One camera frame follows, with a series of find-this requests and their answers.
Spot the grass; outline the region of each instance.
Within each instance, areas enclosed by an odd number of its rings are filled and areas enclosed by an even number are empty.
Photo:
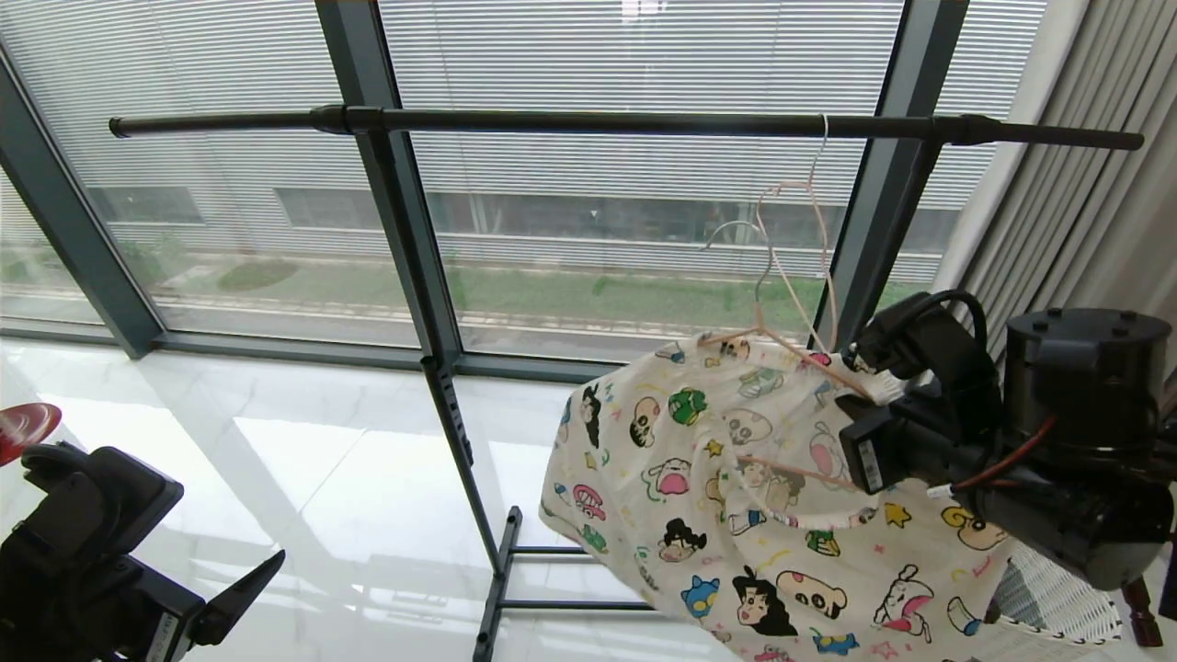
[[[364,263],[267,260],[238,265],[184,282],[184,293],[237,293],[295,303],[348,305],[405,305],[400,282],[391,265]],[[703,280],[636,274],[537,272],[455,266],[446,270],[459,311],[557,316],[579,319],[652,322],[696,327],[743,326],[752,322],[751,280]],[[810,316],[822,296],[823,283],[791,279]],[[917,287],[889,285],[882,305],[889,305]],[[805,329],[784,283],[765,282],[760,291],[769,324],[783,332]]]

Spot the clothes rack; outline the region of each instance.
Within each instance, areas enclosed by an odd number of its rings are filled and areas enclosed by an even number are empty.
[[[772,114],[685,114],[685,113],[585,113],[585,112],[510,112],[510,111],[406,111],[373,106],[327,105],[306,112],[231,113],[158,118],[111,118],[111,133],[119,138],[151,133],[234,130],[307,130],[354,135],[394,131],[467,131],[467,132],[539,132],[539,133],[639,133],[664,135],[773,135],[915,139],[920,141],[916,163],[900,197],[893,223],[903,232],[916,213],[927,178],[944,145],[983,143],[1025,143],[1137,150],[1144,144],[1138,133],[1006,124],[984,115],[882,118],[839,115]],[[407,218],[394,219],[398,234],[411,234]],[[898,245],[883,247],[898,251]],[[418,274],[411,280],[418,294],[424,285]],[[437,337],[439,322],[424,316],[424,331]],[[593,561],[578,547],[533,547],[518,544],[523,512],[518,505],[508,510],[501,539],[496,543],[491,522],[474,482],[474,456],[453,388],[453,360],[444,356],[425,356],[421,369],[441,428],[453,455],[458,476],[470,502],[474,523],[491,563],[493,577],[486,597],[481,624],[474,643],[474,662],[490,662],[499,621],[507,609],[516,610],[598,610],[652,611],[644,602],[558,601],[507,598],[511,570],[519,557],[576,556]]]

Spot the curtain fold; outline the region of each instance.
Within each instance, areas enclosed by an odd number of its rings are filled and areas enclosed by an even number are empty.
[[[1049,306],[1133,309],[1177,319],[1177,77],[1169,75],[1177,64],[1175,21],[1177,2],[1092,0],[1040,117],[1022,118],[1141,132],[1144,147],[1035,145],[1016,158],[1006,151],[966,205],[963,220],[972,214],[979,223],[960,224],[957,254],[945,258],[936,285],[977,294],[996,358],[1004,358],[1008,319]],[[1053,28],[1044,20],[1042,29]],[[1019,94],[1043,93],[1023,87]],[[1009,184],[997,198],[993,181],[1003,179]],[[1169,369],[1177,365],[1175,346],[1170,339]]]

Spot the marble floor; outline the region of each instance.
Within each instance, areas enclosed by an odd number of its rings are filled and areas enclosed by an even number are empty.
[[[563,544],[536,517],[566,385],[459,378],[479,491],[499,531],[521,507],[524,544]],[[259,603],[188,660],[468,660],[490,565],[425,380],[417,373],[0,339],[0,405],[45,400],[55,435],[118,446],[184,483],[135,556],[211,597],[282,548]],[[41,492],[0,469],[0,527]],[[1150,572],[1158,585],[1163,568]],[[519,563],[511,596],[631,600],[601,567]],[[1177,647],[1177,624],[1164,622]],[[508,614],[496,660],[733,657],[652,614]],[[1091,660],[1172,660],[1130,643]]]

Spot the cartoon print shirt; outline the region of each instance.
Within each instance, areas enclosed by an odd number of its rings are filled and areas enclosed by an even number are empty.
[[[772,343],[698,340],[572,393],[544,523],[743,660],[967,660],[1005,532],[916,479],[851,489],[837,385]]]

